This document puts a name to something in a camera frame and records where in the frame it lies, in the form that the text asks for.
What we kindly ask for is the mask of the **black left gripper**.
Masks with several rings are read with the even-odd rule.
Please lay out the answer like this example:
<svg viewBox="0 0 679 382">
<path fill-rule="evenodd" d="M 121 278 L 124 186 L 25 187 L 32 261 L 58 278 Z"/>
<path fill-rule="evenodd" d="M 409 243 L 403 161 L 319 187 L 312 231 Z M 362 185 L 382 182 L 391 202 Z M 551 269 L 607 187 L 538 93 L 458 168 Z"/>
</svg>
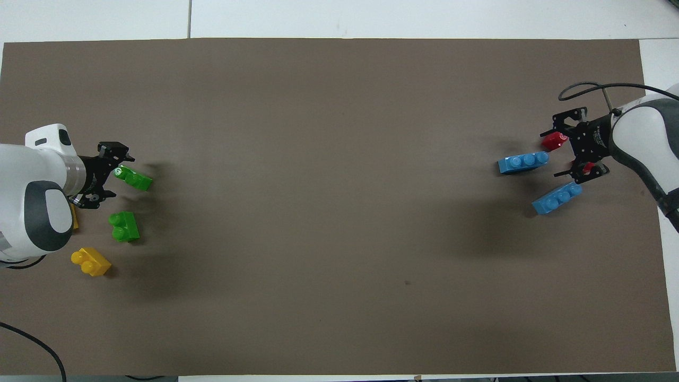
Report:
<svg viewBox="0 0 679 382">
<path fill-rule="evenodd" d="M 116 193 L 104 189 L 105 182 L 116 163 L 135 162 L 129 147 L 119 141 L 100 141 L 98 150 L 99 155 L 94 157 L 79 155 L 85 167 L 85 182 L 80 194 L 68 196 L 68 201 L 81 210 L 97 210 L 100 203 L 116 198 Z"/>
</svg>

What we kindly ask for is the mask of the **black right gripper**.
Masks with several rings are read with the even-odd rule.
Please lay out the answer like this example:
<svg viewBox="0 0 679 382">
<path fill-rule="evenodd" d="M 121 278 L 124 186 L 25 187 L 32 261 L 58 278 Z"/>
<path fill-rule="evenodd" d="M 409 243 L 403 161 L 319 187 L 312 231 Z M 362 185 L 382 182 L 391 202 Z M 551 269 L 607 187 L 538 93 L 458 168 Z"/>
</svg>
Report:
<svg viewBox="0 0 679 382">
<path fill-rule="evenodd" d="M 551 117 L 551 128 L 540 133 L 541 137 L 553 133 L 570 137 L 574 160 L 567 170 L 556 172 L 554 177 L 568 176 L 572 182 L 579 185 L 606 176 L 610 171 L 600 160 L 611 156 L 610 138 L 613 130 L 611 119 L 597 118 L 586 121 L 587 114 L 587 107 L 557 113 Z M 596 166 L 585 176 L 580 169 L 586 162 L 596 163 Z"/>
</svg>

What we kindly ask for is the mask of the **green two-stud toy brick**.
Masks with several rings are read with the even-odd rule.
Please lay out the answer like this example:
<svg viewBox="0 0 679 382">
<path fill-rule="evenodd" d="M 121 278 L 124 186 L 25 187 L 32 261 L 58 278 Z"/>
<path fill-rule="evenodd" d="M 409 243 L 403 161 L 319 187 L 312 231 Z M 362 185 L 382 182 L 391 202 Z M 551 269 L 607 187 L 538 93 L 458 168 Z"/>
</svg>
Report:
<svg viewBox="0 0 679 382">
<path fill-rule="evenodd" d="M 129 186 L 141 191 L 148 191 L 150 185 L 153 183 L 153 179 L 151 177 L 124 165 L 119 165 L 118 167 L 114 168 L 112 174 L 114 174 L 117 179 L 120 179 Z"/>
<path fill-rule="evenodd" d="M 131 211 L 112 213 L 108 217 L 108 222 L 112 226 L 111 236 L 117 242 L 132 242 L 141 237 L 134 213 Z"/>
</svg>

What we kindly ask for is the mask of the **blue three-stud toy brick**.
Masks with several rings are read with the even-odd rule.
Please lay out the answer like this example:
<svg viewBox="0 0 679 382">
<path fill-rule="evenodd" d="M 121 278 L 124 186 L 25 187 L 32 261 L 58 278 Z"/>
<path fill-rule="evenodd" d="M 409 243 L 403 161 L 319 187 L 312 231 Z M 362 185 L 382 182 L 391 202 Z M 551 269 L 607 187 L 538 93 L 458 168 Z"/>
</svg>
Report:
<svg viewBox="0 0 679 382">
<path fill-rule="evenodd" d="M 532 171 L 545 166 L 549 161 L 550 155 L 545 151 L 510 155 L 498 161 L 499 173 L 507 175 L 514 172 Z"/>
<path fill-rule="evenodd" d="M 531 203 L 538 215 L 546 215 L 579 196 L 584 189 L 580 184 L 571 181 L 554 188 Z"/>
</svg>

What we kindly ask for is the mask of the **brown table mat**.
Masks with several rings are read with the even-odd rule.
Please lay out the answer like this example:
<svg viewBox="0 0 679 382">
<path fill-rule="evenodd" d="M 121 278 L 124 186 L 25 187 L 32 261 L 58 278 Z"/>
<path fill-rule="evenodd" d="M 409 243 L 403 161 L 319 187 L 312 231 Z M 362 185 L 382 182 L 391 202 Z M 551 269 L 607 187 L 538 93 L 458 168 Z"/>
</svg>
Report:
<svg viewBox="0 0 679 382">
<path fill-rule="evenodd" d="M 611 172 L 497 160 L 580 81 L 643 82 L 635 40 L 190 39 L 5 44 L 0 141 L 62 123 L 120 141 L 144 193 L 80 211 L 58 253 L 0 270 L 0 321 L 69 375 L 675 370 L 657 207 Z M 108 217 L 134 213 L 140 239 Z M 89 276 L 71 254 L 111 263 Z"/>
</svg>

